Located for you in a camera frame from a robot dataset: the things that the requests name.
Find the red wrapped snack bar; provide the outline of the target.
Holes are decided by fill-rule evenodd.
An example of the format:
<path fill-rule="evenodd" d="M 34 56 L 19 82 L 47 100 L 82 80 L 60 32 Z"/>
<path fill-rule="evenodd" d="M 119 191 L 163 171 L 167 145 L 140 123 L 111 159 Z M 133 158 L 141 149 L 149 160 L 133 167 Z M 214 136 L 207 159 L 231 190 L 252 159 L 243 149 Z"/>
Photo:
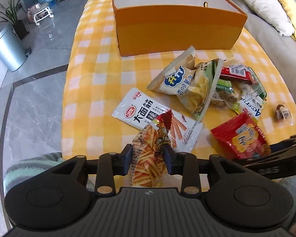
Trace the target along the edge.
<path fill-rule="evenodd" d="M 245 66 L 231 66 L 231 67 L 222 67 L 220 73 L 220 79 L 230 80 L 230 81 L 239 81 L 246 84 L 253 84 L 253 78 L 249 71 L 245 69 Z"/>

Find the orange cardboard box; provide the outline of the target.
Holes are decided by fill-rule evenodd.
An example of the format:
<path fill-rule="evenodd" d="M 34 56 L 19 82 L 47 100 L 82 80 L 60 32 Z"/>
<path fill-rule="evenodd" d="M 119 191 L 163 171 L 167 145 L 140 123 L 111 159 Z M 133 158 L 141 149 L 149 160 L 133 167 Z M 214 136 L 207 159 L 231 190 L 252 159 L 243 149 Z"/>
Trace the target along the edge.
<path fill-rule="evenodd" d="M 247 14 L 231 0 L 112 0 L 121 56 L 230 50 Z"/>

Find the white spicy strip packet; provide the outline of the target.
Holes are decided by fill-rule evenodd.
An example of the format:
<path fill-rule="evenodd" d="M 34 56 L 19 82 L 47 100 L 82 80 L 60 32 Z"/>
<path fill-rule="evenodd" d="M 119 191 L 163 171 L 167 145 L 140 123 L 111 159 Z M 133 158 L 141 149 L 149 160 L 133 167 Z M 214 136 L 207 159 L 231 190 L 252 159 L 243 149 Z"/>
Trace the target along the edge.
<path fill-rule="evenodd" d="M 115 108 L 112 116 L 142 130 L 169 110 L 170 108 L 147 96 L 139 89 L 132 88 Z M 203 124 L 174 110 L 171 112 L 170 121 L 170 129 L 167 132 L 171 147 L 176 152 L 191 152 L 196 145 Z"/>

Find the white potato chip bag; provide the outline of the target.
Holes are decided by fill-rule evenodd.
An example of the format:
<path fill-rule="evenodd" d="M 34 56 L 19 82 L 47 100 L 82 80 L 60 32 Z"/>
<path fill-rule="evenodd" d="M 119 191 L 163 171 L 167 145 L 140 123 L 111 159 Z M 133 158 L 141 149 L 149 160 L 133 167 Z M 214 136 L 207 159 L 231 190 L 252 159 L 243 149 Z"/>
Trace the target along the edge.
<path fill-rule="evenodd" d="M 197 73 L 205 73 L 206 69 L 205 63 L 196 64 L 196 50 L 190 46 L 165 67 L 147 89 L 167 95 L 183 95 L 196 80 Z"/>

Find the silver pedal trash can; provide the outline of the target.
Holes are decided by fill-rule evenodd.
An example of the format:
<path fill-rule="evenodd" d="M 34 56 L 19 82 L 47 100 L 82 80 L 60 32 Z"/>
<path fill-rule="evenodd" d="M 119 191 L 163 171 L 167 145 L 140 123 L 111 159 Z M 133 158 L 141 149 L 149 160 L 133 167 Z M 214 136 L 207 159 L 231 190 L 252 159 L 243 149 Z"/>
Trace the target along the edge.
<path fill-rule="evenodd" d="M 26 61 L 26 49 L 10 23 L 0 25 L 0 60 L 11 72 Z"/>

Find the orange fries snack bag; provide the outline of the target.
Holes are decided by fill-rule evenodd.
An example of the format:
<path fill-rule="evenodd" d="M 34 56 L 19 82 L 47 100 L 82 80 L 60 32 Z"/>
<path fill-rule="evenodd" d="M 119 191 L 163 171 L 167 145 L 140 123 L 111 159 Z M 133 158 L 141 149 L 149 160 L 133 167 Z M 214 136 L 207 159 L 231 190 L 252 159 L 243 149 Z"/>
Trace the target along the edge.
<path fill-rule="evenodd" d="M 160 151 L 163 144 L 171 144 L 169 130 L 172 111 L 158 115 L 148 123 L 132 141 L 132 160 L 129 169 L 133 187 L 155 187 L 166 165 Z"/>

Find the potted green plant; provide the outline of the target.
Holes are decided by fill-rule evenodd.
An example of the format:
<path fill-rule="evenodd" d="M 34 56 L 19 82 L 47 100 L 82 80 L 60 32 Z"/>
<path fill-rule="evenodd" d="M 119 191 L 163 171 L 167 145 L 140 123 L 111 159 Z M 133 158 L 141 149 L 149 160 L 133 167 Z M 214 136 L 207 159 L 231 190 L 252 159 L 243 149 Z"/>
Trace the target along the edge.
<path fill-rule="evenodd" d="M 16 35 L 23 40 L 29 31 L 17 14 L 23 8 L 21 3 L 22 0 L 7 0 L 7 5 L 0 3 L 0 23 L 10 23 Z"/>

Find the red snack bag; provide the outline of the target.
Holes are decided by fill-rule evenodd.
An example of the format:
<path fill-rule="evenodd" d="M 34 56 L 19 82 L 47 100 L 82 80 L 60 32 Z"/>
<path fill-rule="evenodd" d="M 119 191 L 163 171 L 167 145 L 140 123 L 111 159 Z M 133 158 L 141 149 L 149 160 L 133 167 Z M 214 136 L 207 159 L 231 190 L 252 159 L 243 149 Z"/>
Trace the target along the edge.
<path fill-rule="evenodd" d="M 211 129 L 227 157 L 247 160 L 271 154 L 266 137 L 253 119 L 245 112 Z"/>

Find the white cushion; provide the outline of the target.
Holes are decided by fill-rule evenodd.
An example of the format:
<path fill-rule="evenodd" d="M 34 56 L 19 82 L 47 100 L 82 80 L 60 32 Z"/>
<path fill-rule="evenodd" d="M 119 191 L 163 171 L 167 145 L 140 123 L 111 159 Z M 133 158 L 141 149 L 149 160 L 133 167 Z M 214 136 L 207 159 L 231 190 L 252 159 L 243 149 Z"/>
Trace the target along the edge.
<path fill-rule="evenodd" d="M 272 25 L 280 35 L 292 36 L 294 27 L 278 0 L 243 0 L 258 16 Z"/>

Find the small wrapped brown candy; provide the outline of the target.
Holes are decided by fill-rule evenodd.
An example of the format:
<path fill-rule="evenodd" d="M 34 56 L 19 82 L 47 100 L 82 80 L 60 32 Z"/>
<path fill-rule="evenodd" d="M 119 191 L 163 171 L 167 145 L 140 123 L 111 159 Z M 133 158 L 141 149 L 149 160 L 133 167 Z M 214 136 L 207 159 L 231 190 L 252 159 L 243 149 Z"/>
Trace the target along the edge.
<path fill-rule="evenodd" d="M 291 122 L 292 115 L 289 108 L 285 104 L 278 104 L 275 109 L 275 120 L 277 122 Z"/>

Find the green striped clothing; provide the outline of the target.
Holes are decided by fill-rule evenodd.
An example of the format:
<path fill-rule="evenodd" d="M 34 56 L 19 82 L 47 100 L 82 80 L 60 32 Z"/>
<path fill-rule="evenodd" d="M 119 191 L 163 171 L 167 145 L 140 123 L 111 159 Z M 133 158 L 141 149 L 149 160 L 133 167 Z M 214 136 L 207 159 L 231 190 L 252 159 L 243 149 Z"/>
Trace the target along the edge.
<path fill-rule="evenodd" d="M 4 196 L 6 196 L 14 186 L 35 177 L 64 161 L 61 152 L 52 152 L 15 163 L 6 171 L 3 180 Z"/>

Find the yellow checkered tablecloth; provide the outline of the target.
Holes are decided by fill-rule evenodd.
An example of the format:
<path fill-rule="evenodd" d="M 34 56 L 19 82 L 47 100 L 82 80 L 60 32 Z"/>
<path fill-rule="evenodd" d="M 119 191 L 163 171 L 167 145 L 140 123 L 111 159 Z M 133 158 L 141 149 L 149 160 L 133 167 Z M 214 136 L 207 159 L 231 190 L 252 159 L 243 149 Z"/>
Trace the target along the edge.
<path fill-rule="evenodd" d="M 296 134 L 296 105 L 278 70 L 242 30 L 223 57 L 181 51 L 122 57 L 114 0 L 88 0 L 75 33 L 62 114 L 64 159 L 134 151 L 133 187 L 165 187 L 160 146 L 198 158 L 265 158 Z"/>

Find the green chip snack bag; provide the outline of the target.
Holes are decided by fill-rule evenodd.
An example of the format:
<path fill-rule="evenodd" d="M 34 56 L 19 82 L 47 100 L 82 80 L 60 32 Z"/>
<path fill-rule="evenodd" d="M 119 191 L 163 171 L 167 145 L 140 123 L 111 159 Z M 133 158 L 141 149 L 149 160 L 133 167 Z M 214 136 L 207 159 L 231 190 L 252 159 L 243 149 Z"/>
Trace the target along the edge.
<path fill-rule="evenodd" d="M 187 87 L 177 91 L 177 98 L 200 122 L 213 97 L 223 66 L 223 59 L 216 58 L 195 65 L 193 76 L 188 77 Z"/>

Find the white green American packet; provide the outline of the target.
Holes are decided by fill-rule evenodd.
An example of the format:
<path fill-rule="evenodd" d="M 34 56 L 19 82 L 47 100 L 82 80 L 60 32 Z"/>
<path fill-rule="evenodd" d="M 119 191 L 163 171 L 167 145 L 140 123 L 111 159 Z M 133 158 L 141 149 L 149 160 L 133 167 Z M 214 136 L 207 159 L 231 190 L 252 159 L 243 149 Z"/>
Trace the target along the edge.
<path fill-rule="evenodd" d="M 234 110 L 238 115 L 246 112 L 255 122 L 261 117 L 262 111 L 266 104 L 267 93 L 259 80 L 258 76 L 251 67 L 246 67 L 253 78 L 253 84 L 246 84 L 244 82 L 238 82 L 238 88 L 240 89 L 240 95 L 238 97 L 239 109 Z"/>

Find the green seaweed snack packet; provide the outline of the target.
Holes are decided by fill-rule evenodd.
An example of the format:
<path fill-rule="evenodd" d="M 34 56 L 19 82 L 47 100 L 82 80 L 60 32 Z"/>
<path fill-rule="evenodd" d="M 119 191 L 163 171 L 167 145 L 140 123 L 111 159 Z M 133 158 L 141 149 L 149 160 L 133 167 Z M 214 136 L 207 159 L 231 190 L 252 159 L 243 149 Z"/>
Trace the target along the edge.
<path fill-rule="evenodd" d="M 218 79 L 211 103 L 217 106 L 227 106 L 232 110 L 239 109 L 238 95 L 229 80 Z"/>

